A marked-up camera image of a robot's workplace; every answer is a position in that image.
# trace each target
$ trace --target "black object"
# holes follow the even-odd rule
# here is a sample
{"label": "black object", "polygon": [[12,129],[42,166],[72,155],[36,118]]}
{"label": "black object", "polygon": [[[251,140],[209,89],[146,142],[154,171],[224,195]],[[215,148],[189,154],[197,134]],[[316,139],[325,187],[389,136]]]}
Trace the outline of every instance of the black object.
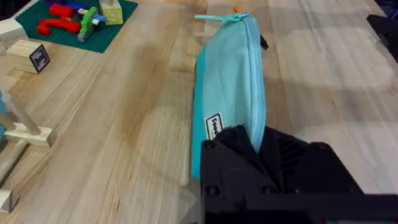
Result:
{"label": "black object", "polygon": [[202,143],[204,223],[398,220],[398,196],[363,194],[329,145],[264,136],[259,154],[242,126]]}
{"label": "black object", "polygon": [[261,34],[260,34],[260,44],[264,50],[267,50],[269,47],[267,41],[263,38]]}
{"label": "black object", "polygon": [[367,20],[398,62],[398,21],[377,15],[368,15]]}
{"label": "black object", "polygon": [[0,21],[13,16],[30,0],[0,0]]}

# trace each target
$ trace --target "pencil case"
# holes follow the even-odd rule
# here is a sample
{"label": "pencil case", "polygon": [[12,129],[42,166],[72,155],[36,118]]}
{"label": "pencil case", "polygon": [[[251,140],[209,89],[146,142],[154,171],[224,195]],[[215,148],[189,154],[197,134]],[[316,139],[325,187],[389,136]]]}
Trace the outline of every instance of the pencil case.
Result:
{"label": "pencil case", "polygon": [[195,16],[221,28],[197,56],[192,123],[192,176],[200,178],[201,142],[243,125],[256,152],[266,125],[260,32],[248,13]]}

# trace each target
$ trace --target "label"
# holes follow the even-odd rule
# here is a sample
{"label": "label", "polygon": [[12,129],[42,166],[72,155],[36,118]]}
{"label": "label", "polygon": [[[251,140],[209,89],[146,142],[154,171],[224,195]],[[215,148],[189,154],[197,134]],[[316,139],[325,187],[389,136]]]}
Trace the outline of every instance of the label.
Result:
{"label": "label", "polygon": [[207,139],[213,140],[218,133],[224,128],[221,113],[205,119]]}

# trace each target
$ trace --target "zipper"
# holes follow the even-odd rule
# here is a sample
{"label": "zipper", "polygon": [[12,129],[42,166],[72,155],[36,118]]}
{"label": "zipper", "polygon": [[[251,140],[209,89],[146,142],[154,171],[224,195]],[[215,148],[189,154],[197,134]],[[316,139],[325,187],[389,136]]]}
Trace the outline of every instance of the zipper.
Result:
{"label": "zipper", "polygon": [[196,19],[215,19],[221,21],[221,24],[225,24],[227,22],[238,22],[241,21],[246,16],[250,16],[249,13],[235,13],[227,16],[209,16],[209,15],[195,15]]}
{"label": "zipper", "polygon": [[249,63],[250,63],[250,70],[251,70],[251,86],[252,91],[251,93],[257,93],[256,96],[252,95],[251,100],[257,101],[259,104],[256,111],[251,111],[252,117],[254,119],[251,120],[251,127],[252,127],[252,144],[254,150],[259,152],[261,142],[264,135],[264,128],[265,128],[265,118],[261,119],[261,116],[265,116],[266,111],[265,108],[265,95],[264,91],[261,91],[260,85],[263,85],[262,81],[262,67],[261,67],[261,51],[260,51],[260,33],[258,31],[257,25],[254,22],[254,19],[243,19],[243,22],[246,26],[246,33],[248,36],[248,50],[249,50]]}

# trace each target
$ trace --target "screw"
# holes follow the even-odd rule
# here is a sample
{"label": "screw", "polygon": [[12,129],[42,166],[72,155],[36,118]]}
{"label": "screw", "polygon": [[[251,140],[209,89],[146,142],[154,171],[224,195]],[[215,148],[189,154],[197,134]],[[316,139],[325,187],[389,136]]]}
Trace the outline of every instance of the screw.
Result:
{"label": "screw", "polygon": [[276,192],[276,189],[271,186],[263,186],[261,190],[263,194],[273,194]]}
{"label": "screw", "polygon": [[206,193],[210,196],[210,197],[217,197],[220,194],[220,189],[217,186],[208,186],[206,188]]}
{"label": "screw", "polygon": [[293,190],[293,192],[294,192],[295,194],[302,194],[302,193],[303,193],[303,190],[300,189],[300,188],[295,188],[295,189]]}
{"label": "screw", "polygon": [[213,149],[216,147],[216,144],[212,140],[205,140],[202,142],[202,147],[205,149]]}

